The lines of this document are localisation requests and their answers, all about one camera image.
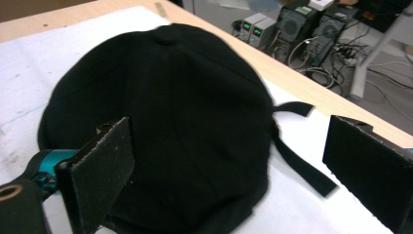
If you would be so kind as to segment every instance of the power supply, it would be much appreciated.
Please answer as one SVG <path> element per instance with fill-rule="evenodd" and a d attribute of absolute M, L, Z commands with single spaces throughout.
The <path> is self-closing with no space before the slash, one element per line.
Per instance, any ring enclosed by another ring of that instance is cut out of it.
<path fill-rule="evenodd" d="M 261 20 L 264 20 L 266 17 L 267 16 L 258 13 L 243 19 L 243 22 L 241 23 L 240 35 L 238 38 L 240 38 L 240 40 L 242 41 L 248 42 L 253 26 Z"/>
<path fill-rule="evenodd" d="M 312 40 L 306 48 L 304 57 L 311 66 L 321 66 L 334 44 L 339 39 L 347 23 L 353 19 L 358 9 L 351 6 L 333 5 L 324 12 L 319 26 L 314 30 Z"/>
<path fill-rule="evenodd" d="M 255 48 L 266 46 L 274 33 L 275 26 L 276 21 L 271 18 L 266 18 L 256 23 L 249 36 L 248 44 Z"/>
<path fill-rule="evenodd" d="M 308 7 L 309 0 L 296 0 L 282 7 L 277 20 L 280 31 L 274 43 L 273 57 L 283 63 L 301 55 L 305 47 L 294 48 L 305 39 L 311 37 L 319 22 L 322 12 Z"/>

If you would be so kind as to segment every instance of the white table surface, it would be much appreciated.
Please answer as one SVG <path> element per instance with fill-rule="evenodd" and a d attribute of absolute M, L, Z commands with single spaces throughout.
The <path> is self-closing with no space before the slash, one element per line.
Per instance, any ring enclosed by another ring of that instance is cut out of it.
<path fill-rule="evenodd" d="M 115 35 L 165 24 L 169 22 L 134 7 L 0 44 L 0 184 L 19 176 L 38 152 L 37 129 L 52 90 L 82 55 Z M 263 82 L 275 103 L 297 100 L 265 79 Z M 321 161 L 329 118 L 317 110 L 309 118 L 289 113 L 275 117 L 284 142 L 340 184 Z M 267 195 L 234 233 L 392 233 L 343 185 L 322 198 L 275 148 L 269 178 Z M 70 233 L 60 195 L 48 199 L 44 208 L 54 233 Z M 111 231 L 103 228 L 98 233 Z"/>

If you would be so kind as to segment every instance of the black cloth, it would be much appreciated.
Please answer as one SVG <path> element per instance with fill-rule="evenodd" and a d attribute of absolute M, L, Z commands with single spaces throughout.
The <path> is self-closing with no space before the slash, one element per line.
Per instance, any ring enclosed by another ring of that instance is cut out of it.
<path fill-rule="evenodd" d="M 273 101 L 218 37 L 184 24 L 116 36 L 58 82 L 40 148 L 80 148 L 131 117 L 135 169 L 107 218 L 119 233 L 229 233 L 268 186 Z"/>

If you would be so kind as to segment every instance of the cable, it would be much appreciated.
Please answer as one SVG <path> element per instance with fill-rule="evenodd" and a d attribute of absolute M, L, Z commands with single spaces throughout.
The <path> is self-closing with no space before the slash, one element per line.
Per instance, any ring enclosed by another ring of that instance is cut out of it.
<path fill-rule="evenodd" d="M 402 61 L 389 61 L 389 62 L 385 62 L 385 63 L 381 63 L 381 64 L 370 64 L 369 66 L 385 66 L 385 65 L 393 64 L 393 63 L 402 64 L 402 65 L 406 65 L 406 66 L 413 66 L 413 64 L 404 63 Z"/>
<path fill-rule="evenodd" d="M 280 29 L 277 31 L 277 34 L 276 34 L 276 36 L 274 37 L 273 42 L 272 42 L 271 45 L 268 47 L 269 49 L 271 49 L 271 48 L 274 46 L 274 43 L 276 43 L 277 39 L 279 39 L 279 35 L 280 35 L 281 32 L 282 32 L 282 31 L 281 31 Z"/>
<path fill-rule="evenodd" d="M 406 57 L 406 59 L 407 59 L 408 61 L 410 61 L 410 63 L 413 64 L 413 60 L 410 58 L 409 55 L 407 55 L 407 46 L 406 46 L 405 44 L 403 44 L 403 51 L 404 51 L 404 56 Z"/>
<path fill-rule="evenodd" d="M 343 87 L 341 86 L 341 83 L 340 83 L 337 79 L 335 79 L 330 72 L 328 72 L 327 70 L 325 70 L 325 69 L 323 69 L 323 68 L 321 68 L 321 67 L 310 67 L 310 68 L 306 68 L 306 69 L 299 70 L 298 72 L 302 73 L 302 72 L 309 72 L 309 71 L 310 71 L 310 72 L 316 72 L 316 73 L 323 74 L 323 75 L 325 75 L 327 78 L 329 78 L 329 79 L 330 79 L 330 82 L 327 82 L 327 83 L 325 83 L 325 84 L 322 84 L 322 83 L 318 82 L 317 80 L 315 80 L 313 77 L 309 77 L 309 78 L 311 78 L 312 80 L 316 81 L 317 83 L 323 85 L 323 86 L 326 87 L 327 89 L 332 88 L 332 87 L 334 86 L 334 82 L 336 82 L 337 85 L 340 86 L 341 90 L 343 91 Z"/>
<path fill-rule="evenodd" d="M 384 74 L 384 73 L 382 73 L 382 72 L 380 72 L 380 71 L 376 71 L 376 70 L 373 70 L 373 69 L 371 69 L 371 68 L 367 68 L 367 70 L 369 70 L 369 71 L 371 71 L 371 72 L 374 72 L 374 73 L 376 73 L 376 74 L 379 74 L 380 76 L 388 79 L 388 81 L 390 81 L 390 83 L 393 84 L 393 85 L 395 85 L 395 86 L 398 86 L 398 87 L 400 87 L 400 88 L 402 88 L 402 89 L 405 89 L 405 90 L 408 90 L 408 91 L 410 91 L 410 92 L 413 91 L 413 87 L 408 86 L 408 85 L 404 85 L 404 84 L 396 81 L 396 80 L 393 79 L 392 77 L 390 77 L 390 76 L 388 76 L 388 75 L 386 75 L 386 74 Z"/>
<path fill-rule="evenodd" d="M 310 39 L 305 39 L 304 41 L 302 41 L 302 42 L 300 42 L 292 51 L 291 51 L 291 53 L 289 54 L 289 56 L 288 56 L 288 66 L 289 67 L 291 67 L 292 69 L 298 69 L 298 68 L 301 68 L 301 66 L 303 66 L 304 64 L 302 64 L 300 67 L 292 67 L 291 66 L 291 59 L 292 59 L 292 56 L 294 55 L 294 53 L 295 53 L 295 51 L 301 46 L 301 45 L 303 45 L 304 43 L 310 43 L 311 41 L 313 41 L 314 39 L 317 39 L 318 38 L 318 36 L 316 36 L 316 37 L 313 37 L 313 38 L 310 38 Z"/>
<path fill-rule="evenodd" d="M 384 98 L 389 102 L 389 104 L 396 110 L 398 111 L 401 115 L 403 115 L 404 117 L 406 117 L 407 119 L 413 121 L 413 117 L 409 116 L 408 114 L 404 113 L 404 111 L 402 111 L 400 108 L 398 108 L 387 96 L 386 92 L 384 90 L 382 90 L 382 88 L 380 88 L 380 86 L 378 86 L 377 84 L 371 82 L 371 81 L 366 81 L 367 84 L 373 85 L 374 87 L 376 87 L 384 96 Z"/>

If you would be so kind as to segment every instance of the black strap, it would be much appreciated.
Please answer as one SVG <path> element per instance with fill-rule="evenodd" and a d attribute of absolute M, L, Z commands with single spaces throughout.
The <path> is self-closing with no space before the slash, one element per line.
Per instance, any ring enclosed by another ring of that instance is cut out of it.
<path fill-rule="evenodd" d="M 313 106 L 305 102 L 288 102 L 274 107 L 274 112 L 288 111 L 302 116 L 307 116 Z M 302 176 L 323 197 L 327 196 L 337 185 L 326 175 L 314 168 L 312 165 L 300 158 L 280 138 L 280 130 L 274 122 L 273 141 L 285 160 L 285 162 L 300 176 Z"/>

